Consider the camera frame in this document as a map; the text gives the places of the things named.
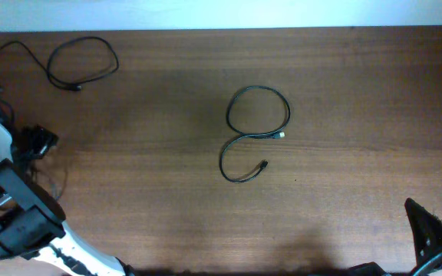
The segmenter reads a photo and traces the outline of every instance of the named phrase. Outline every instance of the wooden table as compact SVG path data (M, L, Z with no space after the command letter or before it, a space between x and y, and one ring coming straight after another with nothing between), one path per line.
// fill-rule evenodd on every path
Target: wooden table
M17 124L61 138L44 161L67 179L71 227L137 268L272 271L415 264L403 207L411 197L442 219L442 27L0 34L43 62L60 43L100 35L120 70L78 94L57 90L23 49L0 56L1 95ZM54 72L72 80L110 65L97 43L66 49ZM245 184L219 173L235 133L227 104L267 85L289 100L282 140L243 140L231 176L262 159ZM233 110L242 130L268 130L284 106L264 91ZM59 275L22 259L0 274Z

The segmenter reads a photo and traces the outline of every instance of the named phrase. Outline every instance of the black wire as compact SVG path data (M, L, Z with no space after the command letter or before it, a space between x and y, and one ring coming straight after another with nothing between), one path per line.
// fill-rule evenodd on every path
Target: black wire
M64 194L64 191L66 190L66 186L68 185L67 181L63 181L60 185L58 185L53 180L53 177L50 174L48 174L40 169L37 169L34 165L30 166L30 177L36 184L39 184L38 183L38 174L39 173L41 173L42 175L47 177L49 183L51 184L52 197L55 199L55 201L58 202L59 199L61 199L62 195Z
M5 260L13 259L13 258L16 258L16 257L20 257L22 255L30 254L30 253L39 251L41 249L43 249L43 247L42 248L38 248L38 249L28 250L28 251L25 251L25 252L22 252L22 253L16 254L16 255L2 255L2 256L0 256L0 261L5 261Z
M9 113L10 113L9 119L10 119L10 122L12 124L15 124L15 111L13 110L13 107L11 106L11 104L9 104L7 101L2 100L2 99L0 99L0 104L3 104L4 106L6 106L9 109Z
M110 52L112 53L112 55L113 55L114 58L115 58L115 68L112 69L111 71L108 71L107 73L104 73L104 74L98 76L98 77L92 77L92 78L87 79L87 80L75 81L75 82L67 82L67 81L64 81L64 80L60 80L59 78L57 78L56 76L54 76L54 75L51 73L51 65L52 65L52 61L54 61L54 58L55 58L55 56L58 54L58 52L59 52L62 48L65 48L65 47L67 47L67 46L69 46L69 45L72 45L72 44L75 44L75 43L77 43L77 42L79 42L79 41L84 41L84 40L98 40L98 41L103 42L103 43L107 46L108 50L110 50ZM87 36L87 37L82 37L82 38L75 38L75 39L73 39L73 40L71 40L71 41L68 41L68 42L65 42L65 43L59 45L57 48L55 48L55 49L52 51L51 55L49 56L49 59L48 59L48 61L47 61L47 67L45 67L45 66L44 66L44 65L43 65L43 64L37 59L37 57L35 57L35 55L30 51L30 49L29 49L25 44L23 44L23 42L21 42L21 41L10 41L10 42L8 42L8 43L2 45L2 46L0 47L0 52L1 52L4 48L6 48L6 47L8 47L9 45L12 45L12 44L18 44L18 45L21 45L21 46L22 46L22 47L23 47L23 48L24 48L24 49L30 54L31 58L33 58L33 60L35 61L35 63L37 63L38 66L40 66L40 68L46 73L46 75L47 75L47 79L49 79L49 82L50 82L52 85L54 85L55 87L57 87L57 88L59 88L59 89L62 89L62 90L68 90L68 91L80 91L80 90L81 90L81 85L82 85L82 84L86 84L86 83L89 83L89 82L91 82L91 81L98 81L98 80L100 80L100 79L103 79L104 77L107 77L107 76L109 76L109 75L115 73L115 71L117 71L117 70L119 69L119 57L117 56L117 54L115 53L114 49L112 48L112 45L111 45L108 41L104 40L103 38L99 38L99 37L95 37L95 36Z
M274 92L277 96L279 96L281 98L281 100L284 102L285 107L287 109L287 117L285 118L284 122L282 123L282 125L278 128L276 128L275 130L272 131L268 131L268 132L264 132L264 133L244 133L243 131L237 130L232 124L231 124L231 120L229 119L229 115L231 113L231 109L233 107L233 105L235 104L235 102L240 98L240 96L242 96L245 92L251 90L251 89L263 89L263 90L269 90L271 92ZM246 87L243 88L240 92L238 92L235 97L233 99L231 99L231 101L228 104L228 110L226 111L226 122L228 123L228 126L234 130L235 132L237 132L239 134L238 137L236 137L235 139L233 139L231 142L229 142L225 148L223 149L223 151L221 152L221 155L219 157L219 170L221 171L221 174L223 175L223 177L233 183L243 183L243 182L248 182L254 178L256 178L269 164L269 162L267 162L266 160L263 160L260 164L259 164L259 170L253 175L250 176L247 179L230 179L225 173L224 173L224 169L223 169L223 158L226 154L226 151L228 150L228 148L231 147L231 145L233 145L234 143L240 141L241 139L244 138L253 138L253 139L269 139L269 138L273 138L273 139L278 139L280 138L281 132L282 130L288 125L289 120L291 119L291 107L289 106L288 101L286 100L286 98L284 96L282 96L281 93L279 93L279 91L277 91L276 89L273 89L271 87L265 87L265 86L259 86L259 85L255 85L255 86L250 86L250 87Z

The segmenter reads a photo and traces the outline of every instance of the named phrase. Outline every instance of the tangled wires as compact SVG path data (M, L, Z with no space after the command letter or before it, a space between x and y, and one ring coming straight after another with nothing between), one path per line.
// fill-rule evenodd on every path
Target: tangled wires
M52 66L52 62L54 61L55 57L58 55L59 51L71 46L73 44L76 44L80 41L86 41L86 40L94 40L94 41L99 41L103 44L105 44L105 46L107 47L107 49L109 50L110 53L112 53L112 55L114 56L114 60L115 60L115 67L113 69L111 69L108 72L102 73L96 77L92 77L86 80L80 80L80 81L74 81L74 82L68 82L68 81L64 81L61 80L59 78L57 78L52 72L51 72L51 66ZM30 54L31 58L35 61L36 64L38 64L38 66L40 66L40 68L45 72L47 79L49 80L49 82L54 85L56 88L59 88L61 90L68 90L68 91L74 91L74 92L78 92L81 91L82 89L82 84L86 84L92 81L98 81L101 80L107 76L110 76L111 74L115 73L117 70L119 70L119 57L117 56L117 54L115 53L114 49L112 48L112 45L104 40L103 38L99 38L99 37L95 37L95 36L87 36L87 37L81 37L81 38L75 38L71 41L65 42L61 45L59 45L57 48L55 48L51 55L48 58L47 61L47 66L44 66L38 59L37 57L35 57L34 53L32 53L30 51L30 48L27 47L27 45L23 44L23 42L21 41L10 41L4 45L2 45L0 47L0 52L5 49L6 47L13 45L13 44L17 44L22 46L27 52L28 54Z
M233 108L233 105L235 104L235 102L247 91L252 90L252 89L263 89L263 90L269 90L273 93L275 93L277 96L279 96L279 98L281 98L281 100L284 102L286 110L287 110L287 117L285 118L284 122L282 123L282 125L280 127L278 127L275 130L269 131L269 132L264 132L264 133L244 133L243 131L237 130L232 124L231 124L231 120L229 118L229 115L231 113L231 109ZM279 93L276 89L270 88L270 87L265 87L265 86L250 86L250 87L246 87L244 89L242 89L240 92L238 92L235 97L229 102L228 104L228 110L226 111L226 122L228 123L228 126L234 130L235 132L237 132L239 135L237 137L235 137L231 142L229 142L225 148L223 149L223 151L221 152L221 155L219 157L219 170L221 171L221 174L223 175L223 177L233 183L243 183L243 182L248 182L254 178L256 178L269 164L269 162L267 162L266 160L263 160L260 164L259 164L259 170L253 175L250 176L246 179L230 179L225 173L224 173L224 169L223 169L223 158L226 154L226 151L228 150L228 148L231 147L231 145L233 145L234 143L240 141L241 139L244 138L253 138L253 139L280 139L284 137L284 132L282 132L282 130L288 125L289 120L291 119L291 107L289 106L288 101L286 100L286 98L284 96L282 96L281 93Z

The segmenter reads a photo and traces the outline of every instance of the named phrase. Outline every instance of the white wall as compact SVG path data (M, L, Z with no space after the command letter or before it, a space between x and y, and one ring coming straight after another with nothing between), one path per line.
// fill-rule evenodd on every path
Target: white wall
M0 31L442 25L442 0L0 0Z

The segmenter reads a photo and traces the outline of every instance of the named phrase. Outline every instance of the cable connector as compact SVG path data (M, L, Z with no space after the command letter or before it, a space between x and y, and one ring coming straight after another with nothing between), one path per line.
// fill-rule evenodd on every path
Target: cable connector
M281 138L284 138L284 136L285 136L284 132L281 131L279 133L276 133L276 134L272 135L272 138L273 139L281 139Z
M73 91L73 92L79 92L83 89L81 85L70 85L67 87L67 90Z
M265 169L268 164L269 162L267 162L267 160L263 160L262 163L260 163L260 169Z

